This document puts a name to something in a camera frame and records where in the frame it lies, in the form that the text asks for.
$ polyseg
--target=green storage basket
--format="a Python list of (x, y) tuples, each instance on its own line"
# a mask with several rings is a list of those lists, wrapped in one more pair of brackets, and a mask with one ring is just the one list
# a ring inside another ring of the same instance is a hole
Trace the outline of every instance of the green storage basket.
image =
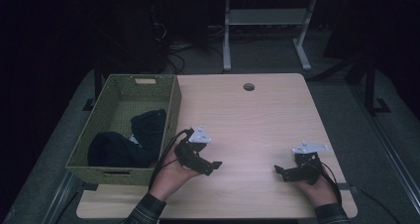
[(156, 163), (149, 168), (90, 167), (87, 153), (100, 132), (132, 135), (130, 120), (152, 110), (164, 109), (166, 121), (160, 155), (175, 136), (181, 91), (176, 75), (111, 74), (67, 161), (66, 168), (87, 183), (148, 185)]

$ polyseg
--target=person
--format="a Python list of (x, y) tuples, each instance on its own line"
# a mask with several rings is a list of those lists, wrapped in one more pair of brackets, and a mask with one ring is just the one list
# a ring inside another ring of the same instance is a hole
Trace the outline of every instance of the person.
[[(200, 173), (183, 168), (176, 160), (173, 146), (157, 174), (154, 184), (149, 192), (133, 209), (123, 222), (125, 224), (155, 224), (166, 206), (168, 197), (179, 190), (187, 181), (200, 175)], [(305, 181), (294, 182), (295, 186), (302, 190), (315, 208), (315, 214), (319, 224), (347, 224), (350, 220), (343, 207), (338, 203), (337, 197), (322, 175), (310, 185)]]

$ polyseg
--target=plaid sleeve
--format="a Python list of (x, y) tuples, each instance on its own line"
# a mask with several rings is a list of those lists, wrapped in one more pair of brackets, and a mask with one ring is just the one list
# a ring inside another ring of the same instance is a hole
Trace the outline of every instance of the plaid sleeve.
[(165, 202), (146, 193), (142, 200), (133, 209), (132, 213), (124, 221), (125, 224), (155, 224), (163, 212)]
[(349, 217), (338, 203), (322, 205), (315, 208), (319, 224), (350, 224)]

